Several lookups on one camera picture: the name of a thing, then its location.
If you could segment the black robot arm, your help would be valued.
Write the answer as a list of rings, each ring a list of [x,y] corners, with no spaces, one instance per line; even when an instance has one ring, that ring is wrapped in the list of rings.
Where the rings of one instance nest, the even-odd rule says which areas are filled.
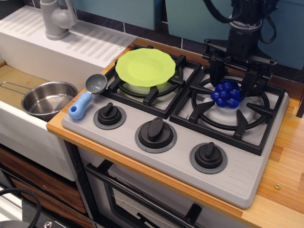
[[[276,10],[276,0],[233,0],[231,15],[227,18],[206,0],[205,5],[219,22],[229,24],[228,39],[205,39],[203,58],[209,62],[211,84],[216,86],[224,78],[228,68],[245,73],[241,83],[242,97],[261,95],[270,80],[277,61],[258,47],[259,42],[269,44],[276,38],[273,33],[269,40],[262,37],[262,26],[267,20],[273,31],[276,26],[270,14]]]

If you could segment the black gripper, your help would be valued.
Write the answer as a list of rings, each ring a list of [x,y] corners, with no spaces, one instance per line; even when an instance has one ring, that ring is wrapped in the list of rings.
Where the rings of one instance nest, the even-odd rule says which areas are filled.
[[[230,27],[227,40],[205,39],[203,57],[209,60],[210,82],[215,87],[222,81],[227,67],[244,71],[241,96],[260,96],[277,61],[258,47],[260,27]]]

